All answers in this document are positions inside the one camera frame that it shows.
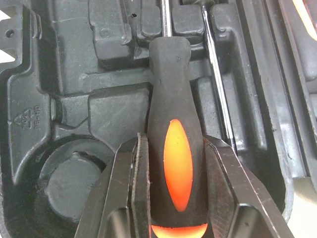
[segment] metal shaft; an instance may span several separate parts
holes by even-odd
[[[161,17],[163,36],[172,36],[172,20],[169,0],[161,0]]]
[[[224,124],[224,136],[225,136],[225,142],[228,143],[237,154],[237,146],[234,138],[231,118],[229,114],[227,99],[223,87],[222,77],[219,69],[219,63],[218,58],[216,54],[216,48],[214,44],[214,39],[212,37],[211,32],[211,26],[209,24],[209,16],[206,6],[203,4],[201,5],[203,18],[204,18],[204,24],[205,24],[205,41],[206,41],[206,47],[208,51],[208,57],[210,64],[212,65],[213,71],[214,71],[214,77],[215,82],[217,86],[217,97],[218,97],[218,103],[220,104],[220,112]]]

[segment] black rubber grip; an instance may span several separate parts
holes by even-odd
[[[153,225],[184,227],[207,222],[203,136],[188,78],[190,57],[190,43],[183,37],[160,37],[150,43],[150,67],[155,78],[148,122]],[[193,160],[192,190],[183,212],[173,205],[163,167],[166,132],[173,119],[185,130]]]

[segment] tool case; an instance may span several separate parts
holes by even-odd
[[[202,132],[222,138],[200,7],[171,2]],[[0,49],[15,58],[0,64],[0,233],[72,238],[119,146],[147,132],[160,5],[0,0],[0,10]],[[239,160],[288,220],[293,179],[317,186],[317,41],[291,0],[216,0],[210,16]]]

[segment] black plastic tray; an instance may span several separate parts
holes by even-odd
[[[306,148],[316,155],[316,141],[283,4],[223,0],[211,16],[239,159],[287,220],[292,178],[309,175]],[[0,22],[0,49],[16,58],[0,64],[2,237],[73,237],[116,149],[146,132],[158,6],[0,0],[11,17]],[[200,9],[174,0],[172,17],[174,34],[192,44],[190,79],[203,133],[221,138]]]

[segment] screwdriver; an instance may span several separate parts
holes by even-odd
[[[216,84],[216,95],[217,95],[217,103],[220,109],[221,122],[223,123],[223,134],[224,141],[232,147],[235,154],[238,155],[236,141],[234,138],[234,132],[232,127],[232,122],[230,118],[228,103],[226,99],[226,94],[223,86],[222,76],[219,68],[219,62],[216,54],[215,42],[211,31],[211,25],[209,22],[209,14],[207,11],[207,4],[214,3],[213,0],[184,0],[184,4],[187,3],[199,3],[201,7],[201,11],[203,14],[203,20],[205,25],[205,45],[208,52],[209,62],[211,64],[211,68],[213,69],[215,84]]]
[[[154,87],[148,120],[152,228],[207,229],[203,136],[188,78],[191,46],[172,36],[170,5],[161,0],[162,35],[150,42]]]

